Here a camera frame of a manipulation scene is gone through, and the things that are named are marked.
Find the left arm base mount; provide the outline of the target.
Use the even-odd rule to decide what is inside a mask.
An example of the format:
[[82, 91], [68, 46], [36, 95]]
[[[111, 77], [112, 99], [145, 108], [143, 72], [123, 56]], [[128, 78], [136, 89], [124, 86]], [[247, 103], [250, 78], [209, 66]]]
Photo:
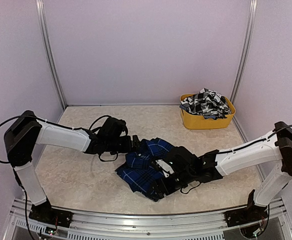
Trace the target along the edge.
[[73, 213], [71, 211], [52, 207], [48, 199], [39, 205], [32, 204], [29, 213], [29, 218], [32, 220], [64, 228], [70, 227], [72, 217]]

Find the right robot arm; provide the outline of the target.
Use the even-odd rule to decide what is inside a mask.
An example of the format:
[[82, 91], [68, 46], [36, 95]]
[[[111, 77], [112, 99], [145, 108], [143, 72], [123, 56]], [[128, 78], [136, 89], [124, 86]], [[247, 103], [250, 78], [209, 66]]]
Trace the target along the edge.
[[246, 222], [252, 222], [261, 214], [261, 208], [292, 180], [292, 124], [279, 121], [272, 131], [255, 140], [201, 156], [183, 146], [173, 147], [158, 165], [168, 176], [156, 180], [151, 187], [163, 198], [193, 181], [201, 184], [216, 181], [238, 170], [271, 161], [276, 162], [275, 167], [252, 191], [252, 203], [241, 212]]

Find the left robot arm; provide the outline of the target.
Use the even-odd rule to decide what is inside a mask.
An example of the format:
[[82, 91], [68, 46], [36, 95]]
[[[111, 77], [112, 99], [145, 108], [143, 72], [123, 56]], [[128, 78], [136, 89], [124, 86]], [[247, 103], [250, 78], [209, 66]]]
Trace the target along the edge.
[[32, 164], [36, 145], [62, 147], [99, 157], [103, 153], [115, 156], [132, 153], [140, 147], [138, 137], [128, 135], [126, 122], [111, 116], [106, 116], [102, 126], [89, 129], [52, 123], [38, 118], [30, 110], [14, 120], [4, 134], [8, 162], [27, 197], [37, 206], [37, 216], [47, 223], [52, 222], [56, 212], [46, 204], [48, 198]]

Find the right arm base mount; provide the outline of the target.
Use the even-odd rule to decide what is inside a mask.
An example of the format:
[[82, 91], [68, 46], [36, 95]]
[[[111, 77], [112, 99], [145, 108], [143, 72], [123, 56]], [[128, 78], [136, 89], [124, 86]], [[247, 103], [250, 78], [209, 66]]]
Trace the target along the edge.
[[234, 227], [268, 218], [270, 201], [270, 194], [265, 190], [253, 189], [248, 196], [246, 207], [224, 213], [227, 226]]

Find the blue plaid long sleeve shirt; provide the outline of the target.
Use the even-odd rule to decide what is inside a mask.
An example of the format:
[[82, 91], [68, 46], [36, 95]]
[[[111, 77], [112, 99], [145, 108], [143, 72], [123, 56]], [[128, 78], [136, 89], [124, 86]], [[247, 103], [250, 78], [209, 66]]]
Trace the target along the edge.
[[174, 147], [161, 138], [143, 139], [137, 151], [125, 155], [126, 161], [116, 169], [116, 173], [132, 192], [139, 192], [157, 202], [163, 194], [157, 191], [156, 185], [166, 179], [167, 170], [159, 170], [153, 162], [165, 159]]

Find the yellow plastic basket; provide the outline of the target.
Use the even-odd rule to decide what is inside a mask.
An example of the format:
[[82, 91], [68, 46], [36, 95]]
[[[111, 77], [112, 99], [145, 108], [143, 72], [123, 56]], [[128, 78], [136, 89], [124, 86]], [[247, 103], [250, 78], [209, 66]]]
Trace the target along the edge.
[[189, 130], [212, 130], [227, 128], [233, 119], [236, 110], [232, 102], [228, 98], [225, 99], [231, 110], [231, 114], [226, 115], [226, 118], [219, 118], [216, 120], [212, 118], [205, 119], [203, 116], [189, 114], [187, 111], [180, 109], [184, 126]]

